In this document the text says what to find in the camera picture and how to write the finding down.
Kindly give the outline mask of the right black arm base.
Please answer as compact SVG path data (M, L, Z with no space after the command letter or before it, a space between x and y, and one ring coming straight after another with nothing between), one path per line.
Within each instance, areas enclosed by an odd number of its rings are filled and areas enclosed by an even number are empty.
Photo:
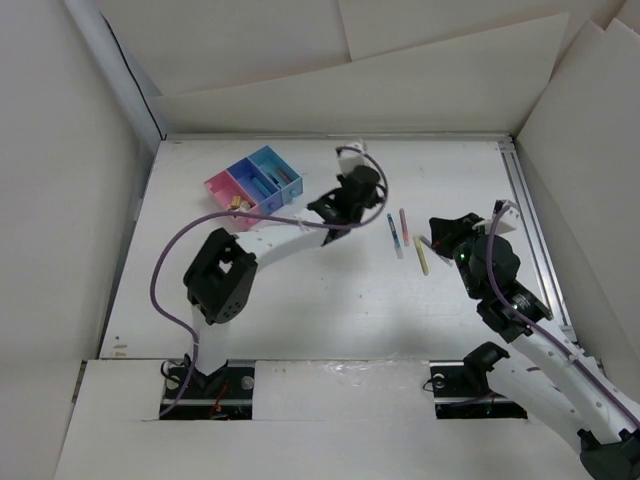
M486 342L462 360L429 362L429 379L423 390L433 395L438 420L522 419L526 410L493 391L487 374L508 352Z

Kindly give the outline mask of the orange pink pen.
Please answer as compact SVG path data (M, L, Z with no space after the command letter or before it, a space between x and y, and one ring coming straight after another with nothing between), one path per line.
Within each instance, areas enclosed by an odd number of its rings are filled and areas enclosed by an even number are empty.
M279 177L286 183L289 184L291 183L290 178L286 175L286 173L281 170L280 168L275 168L276 173L279 175Z

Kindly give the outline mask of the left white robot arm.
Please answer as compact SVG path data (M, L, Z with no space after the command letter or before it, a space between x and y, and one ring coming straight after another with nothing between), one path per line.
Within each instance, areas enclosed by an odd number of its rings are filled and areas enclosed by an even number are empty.
M230 322L246 307L256 274L346 236L367 210L387 200L387 179L370 166L337 179L340 186L309 203L298 220L239 234L219 228L205 240L183 278L198 335L186 383L198 396L216 394L225 381Z

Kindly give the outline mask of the lilac pen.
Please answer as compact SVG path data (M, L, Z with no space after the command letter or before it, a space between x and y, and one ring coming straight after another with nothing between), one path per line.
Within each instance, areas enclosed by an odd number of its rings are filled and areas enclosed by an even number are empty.
M426 246L431 252L433 252L436 257L441 260L442 262L444 262L446 265L451 266L451 260L438 254L436 252L435 247L433 246L433 244L431 243L431 241L424 235L419 235L419 240L421 241L421 243Z

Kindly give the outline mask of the cream yellow pen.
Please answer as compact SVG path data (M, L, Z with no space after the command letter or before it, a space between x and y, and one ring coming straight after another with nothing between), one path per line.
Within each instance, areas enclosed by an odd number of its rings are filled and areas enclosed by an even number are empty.
M413 237L413 243L416 249L416 253L419 259L420 267L424 276L429 275L429 266L427 263L426 255L423 249L424 244L422 243L419 236Z

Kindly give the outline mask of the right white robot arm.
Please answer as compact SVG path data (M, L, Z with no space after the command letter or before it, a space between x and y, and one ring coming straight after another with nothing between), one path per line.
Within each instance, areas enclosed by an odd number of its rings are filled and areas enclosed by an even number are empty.
M455 263L481 320L502 340L481 344L453 368L434 363L433 394L452 409L506 398L560 436L592 478L636 479L639 404L588 362L518 281L520 259L496 233L507 210L500 203L491 219L429 221L432 249Z

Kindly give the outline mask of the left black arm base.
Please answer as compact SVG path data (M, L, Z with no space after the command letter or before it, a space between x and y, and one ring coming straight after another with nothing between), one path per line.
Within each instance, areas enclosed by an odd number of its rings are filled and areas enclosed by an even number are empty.
M254 361L228 361L205 377L195 370L185 382L191 360L166 360L160 373L164 379L159 406L160 420L251 420L255 384Z

